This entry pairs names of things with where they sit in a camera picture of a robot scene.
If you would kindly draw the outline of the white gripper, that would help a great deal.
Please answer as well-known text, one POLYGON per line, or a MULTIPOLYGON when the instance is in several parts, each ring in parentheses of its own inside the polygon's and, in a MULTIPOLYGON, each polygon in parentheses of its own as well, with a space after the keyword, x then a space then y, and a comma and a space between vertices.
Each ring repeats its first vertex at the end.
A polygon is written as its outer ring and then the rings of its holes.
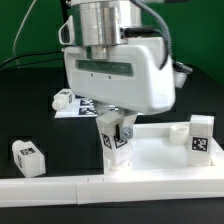
MULTIPOLYGON (((130 38, 109 49, 110 58, 86 58, 81 47, 64 51, 67 79, 74 94, 151 115, 170 110, 175 102, 172 60, 165 55, 163 39, 130 38)), ((120 137, 133 137, 137 113, 125 112, 120 137)))

